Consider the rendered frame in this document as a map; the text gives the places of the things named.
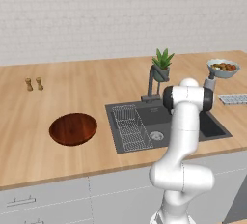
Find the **brown wooden bowl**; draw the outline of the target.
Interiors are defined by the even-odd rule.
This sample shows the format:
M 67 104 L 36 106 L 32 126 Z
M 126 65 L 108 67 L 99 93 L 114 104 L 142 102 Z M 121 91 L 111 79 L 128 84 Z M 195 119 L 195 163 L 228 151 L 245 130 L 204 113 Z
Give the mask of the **brown wooden bowl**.
M 50 137 L 63 146 L 78 146 L 88 142 L 97 130 L 96 120 L 84 113 L 69 113 L 57 118 L 49 128 Z

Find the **grey grid tray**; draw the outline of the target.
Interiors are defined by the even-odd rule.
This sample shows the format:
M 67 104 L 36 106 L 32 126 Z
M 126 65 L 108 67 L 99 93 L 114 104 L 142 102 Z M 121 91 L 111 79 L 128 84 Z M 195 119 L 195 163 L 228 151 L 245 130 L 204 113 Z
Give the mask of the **grey grid tray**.
M 219 95 L 218 97 L 224 105 L 247 104 L 247 94 Z

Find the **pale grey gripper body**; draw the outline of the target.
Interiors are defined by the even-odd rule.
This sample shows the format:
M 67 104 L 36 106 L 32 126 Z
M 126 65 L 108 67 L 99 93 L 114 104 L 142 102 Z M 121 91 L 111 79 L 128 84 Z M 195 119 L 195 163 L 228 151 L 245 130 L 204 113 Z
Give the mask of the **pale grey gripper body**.
M 215 77 L 213 77 L 213 78 L 207 77 L 205 79 L 205 87 L 210 89 L 211 91 L 213 91 L 215 89 L 215 84 L 216 84 L 216 78 Z

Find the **pale bowl of fruit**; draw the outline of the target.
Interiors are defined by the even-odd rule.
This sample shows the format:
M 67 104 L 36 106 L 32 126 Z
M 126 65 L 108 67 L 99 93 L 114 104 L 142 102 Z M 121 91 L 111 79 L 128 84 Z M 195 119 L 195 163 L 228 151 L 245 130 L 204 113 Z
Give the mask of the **pale bowl of fruit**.
M 211 59 L 206 64 L 209 69 L 210 79 L 214 77 L 231 78 L 240 70 L 238 63 L 226 59 Z

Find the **white cupboard front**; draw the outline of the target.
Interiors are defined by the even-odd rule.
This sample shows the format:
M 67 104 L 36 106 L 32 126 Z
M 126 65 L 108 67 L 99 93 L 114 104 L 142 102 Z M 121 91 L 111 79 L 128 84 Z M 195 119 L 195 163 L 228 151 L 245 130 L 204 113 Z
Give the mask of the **white cupboard front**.
M 215 185 L 193 199 L 188 213 L 197 224 L 247 221 L 247 151 L 191 159 L 212 170 Z M 149 224 L 163 191 L 149 181 L 147 167 L 89 178 L 94 224 Z

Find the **white drawer front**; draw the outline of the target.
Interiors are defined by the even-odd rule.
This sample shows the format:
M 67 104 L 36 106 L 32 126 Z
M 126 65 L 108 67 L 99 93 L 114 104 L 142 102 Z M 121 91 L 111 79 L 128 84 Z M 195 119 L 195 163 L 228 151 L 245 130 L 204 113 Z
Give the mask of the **white drawer front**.
M 93 224 L 91 203 L 81 200 L 0 214 L 0 224 L 23 224 L 25 220 L 38 219 L 44 224 Z
M 6 207 L 6 204 L 11 202 L 14 198 L 17 200 L 27 199 L 30 195 L 33 198 L 36 198 L 35 203 L 9 208 Z M 81 200 L 89 200 L 91 203 L 88 178 L 78 178 L 2 190 L 0 191 L 0 214 L 15 210 L 28 210 Z

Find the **dark grey tap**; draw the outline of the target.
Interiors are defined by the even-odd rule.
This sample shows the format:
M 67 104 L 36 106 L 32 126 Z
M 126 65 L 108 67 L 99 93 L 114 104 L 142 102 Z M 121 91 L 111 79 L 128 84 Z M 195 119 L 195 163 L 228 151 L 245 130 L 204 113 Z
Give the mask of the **dark grey tap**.
M 158 65 L 152 65 L 150 68 L 150 75 L 149 75 L 148 94 L 146 96 L 141 96 L 142 102 L 152 103 L 153 101 L 160 99 L 160 94 L 156 94 L 156 95 L 152 94 L 152 82 L 155 72 L 157 72 L 165 82 L 168 82 L 170 80 L 169 74 L 165 73 Z

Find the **green plant in grey pot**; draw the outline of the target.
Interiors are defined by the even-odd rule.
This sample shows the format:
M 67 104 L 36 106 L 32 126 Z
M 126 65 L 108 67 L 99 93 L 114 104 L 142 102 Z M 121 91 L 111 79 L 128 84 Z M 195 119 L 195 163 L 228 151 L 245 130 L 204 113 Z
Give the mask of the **green plant in grey pot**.
M 169 54 L 168 49 L 160 52 L 156 49 L 156 56 L 152 58 L 153 77 L 157 82 L 165 82 L 169 80 L 169 72 L 171 60 L 174 54 Z

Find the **dark grey sink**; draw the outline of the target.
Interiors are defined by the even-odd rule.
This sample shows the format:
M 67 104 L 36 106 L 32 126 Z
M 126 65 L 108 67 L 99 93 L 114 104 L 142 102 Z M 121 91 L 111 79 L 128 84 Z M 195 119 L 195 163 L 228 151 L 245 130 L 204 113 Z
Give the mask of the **dark grey sink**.
M 169 145 L 171 134 L 172 115 L 163 106 L 161 100 L 156 100 L 152 104 L 142 101 L 108 104 L 105 106 L 114 138 L 115 148 L 118 154 L 125 154 L 124 147 L 121 142 L 120 134 L 117 130 L 112 108 L 114 106 L 134 104 L 142 119 L 144 127 L 147 130 L 150 140 L 153 144 L 153 149 L 167 147 Z

